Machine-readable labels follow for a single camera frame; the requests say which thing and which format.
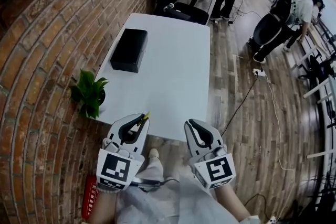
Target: electrical outlet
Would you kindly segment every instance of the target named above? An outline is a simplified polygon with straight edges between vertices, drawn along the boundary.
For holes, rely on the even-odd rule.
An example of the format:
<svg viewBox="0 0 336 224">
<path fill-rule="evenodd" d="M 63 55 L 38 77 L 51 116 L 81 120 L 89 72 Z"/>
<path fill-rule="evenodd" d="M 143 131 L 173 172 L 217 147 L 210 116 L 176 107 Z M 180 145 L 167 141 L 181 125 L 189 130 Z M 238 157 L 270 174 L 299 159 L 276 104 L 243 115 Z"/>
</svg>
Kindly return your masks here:
<svg viewBox="0 0 336 224">
<path fill-rule="evenodd" d="M 264 71 L 261 71 L 260 69 L 253 69 L 253 74 L 258 75 L 259 77 L 265 77 L 266 73 Z"/>
<path fill-rule="evenodd" d="M 277 222 L 276 217 L 272 216 L 271 219 L 266 224 L 273 224 L 273 223 L 276 223 L 276 222 Z"/>
</svg>

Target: wooden floor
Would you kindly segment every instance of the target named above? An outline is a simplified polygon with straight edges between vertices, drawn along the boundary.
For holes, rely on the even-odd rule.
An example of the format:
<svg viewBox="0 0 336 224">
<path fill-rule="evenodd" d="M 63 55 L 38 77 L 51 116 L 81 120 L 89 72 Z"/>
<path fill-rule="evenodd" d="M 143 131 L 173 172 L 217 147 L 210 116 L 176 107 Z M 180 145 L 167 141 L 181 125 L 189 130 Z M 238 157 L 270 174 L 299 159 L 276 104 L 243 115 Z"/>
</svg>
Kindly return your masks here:
<svg viewBox="0 0 336 224">
<path fill-rule="evenodd" d="M 236 0 L 239 7 L 242 0 Z M 198 5 L 207 9 L 209 2 Z M 268 13 L 270 0 L 244 0 L 240 10 L 251 10 L 260 16 Z M 256 77 L 251 61 L 251 51 L 246 41 L 252 35 L 260 18 L 255 13 L 238 16 L 233 25 L 225 22 L 209 23 L 211 29 L 211 69 L 207 121 L 222 132 L 236 108 L 241 104 Z M 299 46 L 291 53 L 279 47 L 268 57 L 263 68 L 274 93 L 278 122 L 266 78 L 259 77 L 243 106 L 232 120 L 223 136 L 228 152 L 233 154 L 237 178 L 235 191 L 243 203 L 253 195 L 262 194 L 267 199 L 266 214 L 283 217 L 294 199 L 305 206 L 312 194 L 314 179 L 320 167 L 320 159 L 307 160 L 308 154 L 321 151 L 319 117 L 314 97 L 303 99 L 308 86 L 297 78 L 298 71 L 291 71 L 294 59 L 301 55 Z M 282 166 L 295 172 L 282 170 Z M 186 163 L 185 143 L 151 138 L 148 148 L 157 147 L 164 167 L 170 166 L 172 157 L 179 164 Z M 264 200 L 258 196 L 248 205 L 253 215 L 267 221 Z"/>
</svg>

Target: person's leg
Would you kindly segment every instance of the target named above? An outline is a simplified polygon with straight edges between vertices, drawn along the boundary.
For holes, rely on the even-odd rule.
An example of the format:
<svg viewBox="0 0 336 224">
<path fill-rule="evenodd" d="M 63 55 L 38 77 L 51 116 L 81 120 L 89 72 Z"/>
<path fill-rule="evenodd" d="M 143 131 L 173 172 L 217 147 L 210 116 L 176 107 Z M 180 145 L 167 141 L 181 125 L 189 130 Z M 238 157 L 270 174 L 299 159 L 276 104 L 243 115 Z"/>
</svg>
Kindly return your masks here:
<svg viewBox="0 0 336 224">
<path fill-rule="evenodd" d="M 261 49 L 254 55 L 254 59 L 258 62 L 262 62 L 265 57 L 271 53 L 271 51 L 285 42 L 293 34 L 293 30 L 284 25 L 278 36 L 269 44 L 262 46 Z"/>
<path fill-rule="evenodd" d="M 163 166 L 159 160 L 159 153 L 156 148 L 152 148 L 148 154 L 149 162 L 146 169 L 136 175 L 137 178 L 164 181 Z"/>
<path fill-rule="evenodd" d="M 221 9 L 220 15 L 223 16 L 226 19 L 230 18 L 230 13 L 233 8 L 233 5 L 235 4 L 235 0 L 225 0 L 225 5 Z"/>
<path fill-rule="evenodd" d="M 297 40 L 298 37 L 301 36 L 302 33 L 302 27 L 300 29 L 296 30 L 292 38 L 288 41 L 286 48 L 290 49 L 290 47 L 294 44 L 295 40 Z"/>
<path fill-rule="evenodd" d="M 223 2 L 224 2 L 224 0 L 216 0 L 214 8 L 213 8 L 212 13 L 211 13 L 211 17 L 220 18 L 220 11 L 221 11 L 221 7 L 222 7 Z"/>
</svg>

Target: green leaves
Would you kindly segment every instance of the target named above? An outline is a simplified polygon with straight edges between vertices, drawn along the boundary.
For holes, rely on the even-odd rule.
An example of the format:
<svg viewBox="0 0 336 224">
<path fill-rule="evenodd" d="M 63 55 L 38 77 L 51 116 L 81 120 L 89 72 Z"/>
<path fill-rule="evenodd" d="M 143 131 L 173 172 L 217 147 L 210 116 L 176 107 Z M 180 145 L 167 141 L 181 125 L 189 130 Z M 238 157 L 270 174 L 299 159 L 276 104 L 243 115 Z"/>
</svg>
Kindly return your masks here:
<svg viewBox="0 0 336 224">
<path fill-rule="evenodd" d="M 94 81 L 92 72 L 80 70 L 79 82 L 75 86 L 71 86 L 71 99 L 75 102 L 83 102 L 80 114 L 96 118 L 99 116 L 99 96 L 104 86 L 108 83 L 106 78 L 100 78 Z"/>
</svg>

